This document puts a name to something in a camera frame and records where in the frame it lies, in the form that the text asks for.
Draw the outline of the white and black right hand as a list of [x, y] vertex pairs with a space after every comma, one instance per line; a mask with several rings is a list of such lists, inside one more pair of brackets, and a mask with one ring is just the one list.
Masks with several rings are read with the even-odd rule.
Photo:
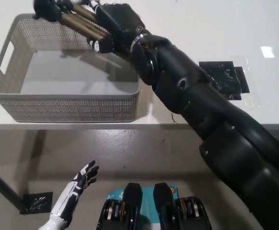
[[130, 52], [132, 42], [148, 32], [140, 17], [127, 3], [102, 4], [99, 0], [91, 0], [89, 6], [94, 10], [98, 24], [111, 34], [116, 51]]

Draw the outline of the white and black left hand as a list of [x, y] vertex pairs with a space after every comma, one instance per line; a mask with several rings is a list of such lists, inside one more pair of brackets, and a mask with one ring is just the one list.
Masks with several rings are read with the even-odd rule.
[[79, 198], [86, 188], [96, 182], [99, 166], [91, 161], [85, 165], [76, 176], [66, 185], [57, 202], [51, 210], [50, 216], [61, 218], [64, 223], [70, 223]]

